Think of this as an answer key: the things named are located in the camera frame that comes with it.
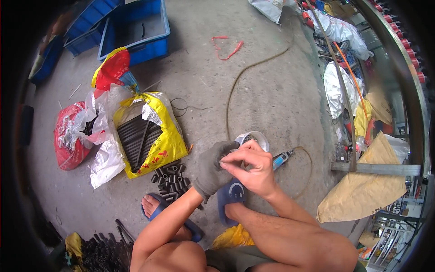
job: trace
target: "hand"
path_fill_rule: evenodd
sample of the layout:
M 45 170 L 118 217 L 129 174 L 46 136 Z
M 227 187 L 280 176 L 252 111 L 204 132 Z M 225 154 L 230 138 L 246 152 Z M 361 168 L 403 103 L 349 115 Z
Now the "hand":
M 231 153 L 231 149 L 239 148 L 235 141 L 222 141 L 199 155 L 199 176 L 193 182 L 193 187 L 202 196 L 204 203 L 208 198 L 227 184 L 232 176 L 222 169 L 220 159 Z
M 253 168 L 248 171 L 240 168 L 237 166 L 240 161 Z M 265 152 L 255 140 L 249 140 L 239 150 L 222 158 L 221 167 L 240 180 L 249 191 L 264 199 L 279 189 L 274 179 L 272 155 Z

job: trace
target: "blue slipper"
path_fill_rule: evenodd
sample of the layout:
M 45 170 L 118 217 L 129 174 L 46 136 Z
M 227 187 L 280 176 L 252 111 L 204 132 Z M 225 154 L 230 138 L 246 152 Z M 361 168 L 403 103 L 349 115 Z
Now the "blue slipper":
M 236 178 L 233 178 L 224 187 L 217 191 L 217 208 L 219 209 L 219 218 L 223 225 L 232 227 L 237 226 L 239 223 L 229 219 L 225 215 L 225 205 L 237 202 L 246 201 L 246 188 Z
M 152 196 L 153 198 L 157 199 L 157 201 L 160 202 L 160 204 L 157 206 L 156 210 L 153 212 L 153 214 L 151 214 L 150 218 L 148 218 L 145 215 L 144 208 L 142 207 L 142 204 L 141 204 L 142 214 L 148 219 L 148 221 L 151 221 L 157 215 L 159 215 L 167 206 L 169 206 L 169 203 L 167 203 L 163 197 L 161 197 L 155 193 L 149 193 L 149 195 Z M 201 241 L 202 237 L 204 236 L 204 232 L 198 226 L 196 226 L 190 219 L 186 220 L 186 222 L 184 223 L 184 226 L 188 230 L 190 230 L 190 232 L 192 233 L 191 241 L 196 242 L 196 243 Z

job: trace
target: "gray work glove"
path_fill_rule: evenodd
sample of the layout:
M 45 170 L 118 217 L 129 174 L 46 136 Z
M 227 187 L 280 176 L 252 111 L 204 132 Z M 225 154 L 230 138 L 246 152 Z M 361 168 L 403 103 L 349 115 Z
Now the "gray work glove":
M 222 141 L 199 155 L 199 176 L 193 187 L 205 204 L 211 195 L 231 180 L 232 175 L 221 167 L 220 160 L 231 152 L 230 149 L 238 149 L 239 146 L 235 141 Z

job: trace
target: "red strap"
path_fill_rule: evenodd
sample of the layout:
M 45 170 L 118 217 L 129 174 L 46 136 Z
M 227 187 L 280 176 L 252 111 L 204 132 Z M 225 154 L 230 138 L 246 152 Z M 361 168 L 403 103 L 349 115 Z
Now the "red strap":
M 241 40 L 241 41 L 239 41 L 238 42 L 238 44 L 237 44 L 237 46 L 236 46 L 236 49 L 234 49 L 234 51 L 227 57 L 227 58 L 225 58 L 225 59 L 221 59 L 221 57 L 219 56 L 219 54 L 218 54 L 218 50 L 220 50 L 221 48 L 214 42 L 214 40 L 215 39 L 228 39 L 228 36 L 218 36 L 218 37 L 212 37 L 211 38 L 211 40 L 213 41 L 213 43 L 214 43 L 214 46 L 216 47 L 216 56 L 217 56 L 217 58 L 218 59 L 220 59 L 220 60 L 227 60 L 227 59 L 229 59 L 232 55 L 234 55 L 241 47 L 242 47 L 242 45 L 243 45 L 243 41 Z

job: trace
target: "orange hose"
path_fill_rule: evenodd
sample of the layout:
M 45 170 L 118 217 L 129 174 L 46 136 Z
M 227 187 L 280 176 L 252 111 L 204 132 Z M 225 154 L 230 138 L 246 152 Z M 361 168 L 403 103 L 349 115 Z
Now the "orange hose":
M 358 90 L 359 98 L 361 99 L 362 109 L 364 110 L 365 117 L 366 117 L 367 120 L 368 120 L 367 111 L 365 110 L 364 100 L 362 99 L 362 94 L 361 94 L 361 91 L 359 90 L 358 83 L 356 82 L 355 75 L 353 74 L 353 71 L 352 71 L 351 67 L 349 66 L 349 63 L 348 63 L 348 61 L 346 60 L 346 57 L 344 56 L 344 54 L 343 54 L 343 52 L 341 51 L 340 47 L 338 47 L 338 45 L 337 45 L 336 42 L 334 42 L 334 45 L 335 45 L 335 47 L 338 49 L 338 51 L 340 52 L 341 58 L 345 61 L 346 66 L 348 67 L 349 72 L 350 72 L 351 75 L 352 75 L 352 78 L 353 78 L 353 80 L 354 80 L 354 83 L 355 83 L 356 89 Z

